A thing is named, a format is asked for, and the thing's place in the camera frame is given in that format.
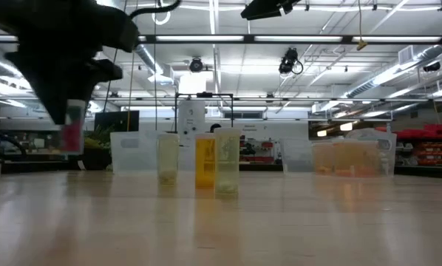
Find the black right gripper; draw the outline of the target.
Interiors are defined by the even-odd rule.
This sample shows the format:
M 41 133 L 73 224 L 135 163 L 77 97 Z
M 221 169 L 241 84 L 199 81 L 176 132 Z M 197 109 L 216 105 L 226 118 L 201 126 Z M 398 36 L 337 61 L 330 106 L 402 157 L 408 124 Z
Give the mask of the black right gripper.
M 273 18 L 287 15 L 293 11 L 293 8 L 302 0 L 253 0 L 240 13 L 241 17 L 248 21 Z

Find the potted succulent plant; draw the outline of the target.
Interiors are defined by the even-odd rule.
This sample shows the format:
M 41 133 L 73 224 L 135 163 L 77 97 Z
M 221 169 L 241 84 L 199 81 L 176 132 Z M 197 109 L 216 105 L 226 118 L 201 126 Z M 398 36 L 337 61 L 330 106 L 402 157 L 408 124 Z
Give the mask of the potted succulent plant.
M 86 170 L 106 170 L 112 163 L 110 133 L 113 126 L 97 126 L 84 135 L 84 153 L 81 160 Z

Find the shelf with red boxes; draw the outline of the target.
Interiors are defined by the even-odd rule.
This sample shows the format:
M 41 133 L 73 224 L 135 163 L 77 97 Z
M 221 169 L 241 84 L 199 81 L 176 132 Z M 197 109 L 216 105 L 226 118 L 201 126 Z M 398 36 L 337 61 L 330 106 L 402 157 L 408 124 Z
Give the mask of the shelf with red boxes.
M 241 155 L 239 154 L 239 161 L 244 164 L 261 164 L 270 165 L 274 163 L 274 142 L 271 140 L 256 140 L 253 138 L 241 139 L 239 143 L 239 150 L 243 143 L 251 143 L 255 155 Z

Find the clear plastic bin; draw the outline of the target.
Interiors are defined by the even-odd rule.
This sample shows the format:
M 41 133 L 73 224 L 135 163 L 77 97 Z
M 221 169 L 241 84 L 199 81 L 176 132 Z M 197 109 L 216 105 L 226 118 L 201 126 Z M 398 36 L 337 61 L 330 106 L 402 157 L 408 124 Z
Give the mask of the clear plastic bin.
M 166 132 L 112 132 L 110 134 L 112 169 L 114 174 L 136 174 L 157 170 L 157 141 Z M 179 134 L 178 170 L 194 172 L 195 136 Z
M 333 173 L 324 176 L 336 177 L 356 177 L 354 170 L 354 159 L 356 146 L 360 141 L 386 139 L 390 141 L 389 152 L 389 175 L 394 174 L 395 168 L 395 146 L 396 134 L 382 132 L 376 129 L 356 129 L 348 132 L 345 137 L 329 140 L 302 140 L 302 139 L 283 139 L 281 140 L 282 167 L 285 174 L 294 174 L 299 172 L 316 172 L 313 169 L 313 143 L 332 143 L 333 144 Z M 379 174 L 377 177 L 388 177 L 381 174 L 381 165 L 379 162 Z

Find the black monitor screen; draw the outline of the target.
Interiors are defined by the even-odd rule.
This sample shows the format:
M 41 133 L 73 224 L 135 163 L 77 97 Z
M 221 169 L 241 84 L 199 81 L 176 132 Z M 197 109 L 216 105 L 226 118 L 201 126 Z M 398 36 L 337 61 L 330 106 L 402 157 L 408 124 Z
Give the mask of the black monitor screen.
M 95 114 L 95 129 L 111 132 L 137 132 L 139 111 L 99 112 Z

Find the silver ceiling duct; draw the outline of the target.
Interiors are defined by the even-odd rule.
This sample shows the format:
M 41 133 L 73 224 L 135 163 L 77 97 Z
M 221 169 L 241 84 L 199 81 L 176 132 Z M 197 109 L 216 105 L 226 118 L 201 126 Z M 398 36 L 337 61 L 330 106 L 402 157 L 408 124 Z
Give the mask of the silver ceiling duct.
M 442 61 L 442 45 L 409 45 L 398 52 L 398 59 L 384 66 L 363 81 L 351 85 L 340 98 L 354 98 L 370 89 L 374 89 L 408 71 L 427 67 Z

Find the black metal stand frame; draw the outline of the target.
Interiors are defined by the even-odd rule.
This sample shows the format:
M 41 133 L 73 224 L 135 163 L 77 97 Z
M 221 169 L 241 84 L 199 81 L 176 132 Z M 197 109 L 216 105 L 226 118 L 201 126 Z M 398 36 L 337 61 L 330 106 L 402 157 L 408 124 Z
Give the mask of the black metal stand frame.
M 174 133 L 178 133 L 178 102 L 179 99 L 183 98 L 184 100 L 215 100 L 215 101 L 224 101 L 225 98 L 229 98 L 231 100 L 230 109 L 231 109 L 231 127 L 234 126 L 234 95 L 232 93 L 212 93 L 212 92 L 198 92 L 198 93 L 179 93 L 176 92 L 174 95 Z

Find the white control box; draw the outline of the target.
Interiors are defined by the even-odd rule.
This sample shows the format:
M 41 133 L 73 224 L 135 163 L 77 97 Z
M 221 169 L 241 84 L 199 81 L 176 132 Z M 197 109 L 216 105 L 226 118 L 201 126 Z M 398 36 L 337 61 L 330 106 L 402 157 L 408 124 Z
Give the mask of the white control box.
M 205 131 L 205 102 L 182 100 L 178 106 L 177 132 L 182 146 L 191 146 L 197 134 Z

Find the black ceiling spotlight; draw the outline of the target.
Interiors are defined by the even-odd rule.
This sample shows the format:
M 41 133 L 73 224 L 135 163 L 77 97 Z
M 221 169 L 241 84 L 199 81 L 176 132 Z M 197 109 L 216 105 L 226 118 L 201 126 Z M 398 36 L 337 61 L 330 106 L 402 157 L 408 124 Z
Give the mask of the black ceiling spotlight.
M 291 74 L 300 75 L 303 73 L 304 66 L 299 61 L 299 56 L 296 48 L 289 48 L 284 56 L 281 58 L 279 65 L 279 73 L 281 75 Z

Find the clear bottle with white pills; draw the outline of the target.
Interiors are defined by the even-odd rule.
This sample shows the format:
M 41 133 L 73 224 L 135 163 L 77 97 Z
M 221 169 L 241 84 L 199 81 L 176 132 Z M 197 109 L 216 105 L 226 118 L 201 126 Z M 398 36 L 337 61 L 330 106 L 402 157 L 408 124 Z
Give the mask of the clear bottle with white pills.
M 389 175 L 389 152 L 390 141 L 386 139 L 378 140 L 378 150 L 380 155 L 381 174 L 384 176 Z

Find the black overhead light bar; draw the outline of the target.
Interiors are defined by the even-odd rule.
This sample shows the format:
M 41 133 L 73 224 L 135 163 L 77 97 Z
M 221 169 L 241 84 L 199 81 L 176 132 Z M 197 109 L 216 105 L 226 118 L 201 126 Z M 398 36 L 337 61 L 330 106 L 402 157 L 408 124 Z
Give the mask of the black overhead light bar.
M 442 35 L 141 35 L 141 44 L 442 44 Z

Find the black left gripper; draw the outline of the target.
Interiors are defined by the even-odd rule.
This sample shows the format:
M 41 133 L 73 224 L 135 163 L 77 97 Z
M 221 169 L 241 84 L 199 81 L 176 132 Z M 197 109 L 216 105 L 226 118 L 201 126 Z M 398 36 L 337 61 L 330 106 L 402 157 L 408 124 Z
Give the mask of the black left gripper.
M 98 25 L 92 21 L 11 21 L 4 30 L 18 38 L 11 61 L 55 124 L 64 124 L 69 100 L 88 104 L 98 82 Z

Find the yellow hanging hook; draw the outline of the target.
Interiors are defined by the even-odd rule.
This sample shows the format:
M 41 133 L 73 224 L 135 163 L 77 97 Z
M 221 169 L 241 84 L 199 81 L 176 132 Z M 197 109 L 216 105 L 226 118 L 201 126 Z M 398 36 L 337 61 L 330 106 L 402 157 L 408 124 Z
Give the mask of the yellow hanging hook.
M 358 22 L 358 46 L 356 47 L 357 51 L 361 51 L 362 49 L 364 49 L 367 46 L 367 42 L 363 39 L 363 32 L 362 32 L 362 5 L 361 5 L 361 0 L 357 0 L 358 2 L 358 17 L 359 17 L 359 22 Z

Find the red storage shelving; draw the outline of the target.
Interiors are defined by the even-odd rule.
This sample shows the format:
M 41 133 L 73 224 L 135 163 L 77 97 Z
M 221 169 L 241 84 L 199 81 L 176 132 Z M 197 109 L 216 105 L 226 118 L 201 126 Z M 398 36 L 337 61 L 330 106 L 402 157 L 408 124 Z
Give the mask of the red storage shelving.
M 404 129 L 396 134 L 396 166 L 442 166 L 442 124 Z

